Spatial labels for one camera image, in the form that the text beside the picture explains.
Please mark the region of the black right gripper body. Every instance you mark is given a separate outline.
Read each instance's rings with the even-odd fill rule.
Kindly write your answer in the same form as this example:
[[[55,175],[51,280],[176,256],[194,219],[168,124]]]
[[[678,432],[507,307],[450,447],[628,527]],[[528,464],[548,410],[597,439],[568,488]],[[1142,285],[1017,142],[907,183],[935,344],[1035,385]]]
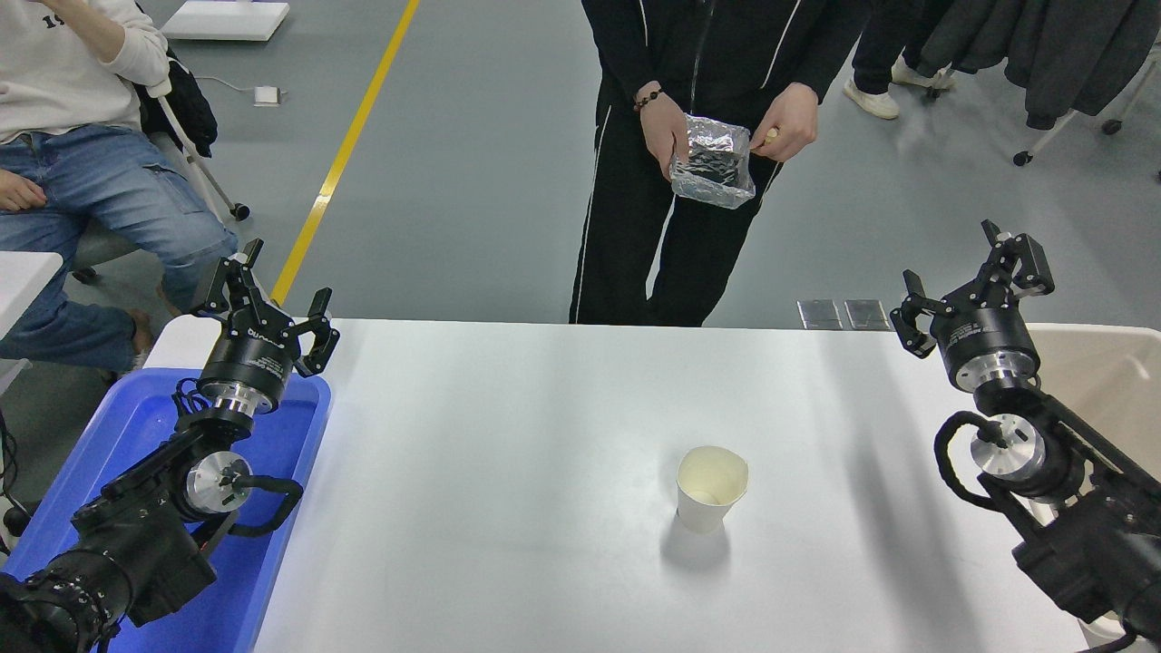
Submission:
[[[1040,356],[1016,308],[969,308],[937,317],[937,343],[950,382],[1032,379]]]

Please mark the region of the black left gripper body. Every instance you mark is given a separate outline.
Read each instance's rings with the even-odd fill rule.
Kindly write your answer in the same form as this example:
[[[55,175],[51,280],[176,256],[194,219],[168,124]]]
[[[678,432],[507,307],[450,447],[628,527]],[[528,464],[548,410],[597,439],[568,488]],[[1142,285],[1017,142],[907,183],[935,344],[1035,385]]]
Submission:
[[[293,351],[281,332],[291,326],[291,317],[267,317],[253,326],[221,321],[221,333],[199,376],[199,392],[208,399],[228,395],[230,387],[248,388],[262,404],[282,400],[293,361]]]

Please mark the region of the standing person's left hand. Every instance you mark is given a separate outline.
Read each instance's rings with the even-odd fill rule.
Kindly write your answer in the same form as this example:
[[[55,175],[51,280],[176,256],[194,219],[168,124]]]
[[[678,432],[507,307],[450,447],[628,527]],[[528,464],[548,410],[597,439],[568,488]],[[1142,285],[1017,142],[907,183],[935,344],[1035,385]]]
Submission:
[[[755,128],[750,150],[772,162],[792,160],[817,138],[819,96],[803,82],[789,82]]]

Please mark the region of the seated person's hand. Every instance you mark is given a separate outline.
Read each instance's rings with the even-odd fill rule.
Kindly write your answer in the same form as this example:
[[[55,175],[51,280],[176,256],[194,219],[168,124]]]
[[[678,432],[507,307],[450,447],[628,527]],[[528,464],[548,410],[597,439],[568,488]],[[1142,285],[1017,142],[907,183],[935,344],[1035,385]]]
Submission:
[[[0,170],[0,206],[2,211],[39,210],[45,204],[45,191],[42,191],[37,182],[8,170]]]

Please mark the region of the standing person's right hand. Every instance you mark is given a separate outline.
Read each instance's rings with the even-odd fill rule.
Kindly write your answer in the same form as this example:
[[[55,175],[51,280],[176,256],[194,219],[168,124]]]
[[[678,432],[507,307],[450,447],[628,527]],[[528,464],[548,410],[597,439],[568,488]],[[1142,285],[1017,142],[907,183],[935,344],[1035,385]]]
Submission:
[[[656,80],[639,88],[634,101],[647,150],[659,165],[663,178],[671,181],[673,158],[688,162],[686,115]]]

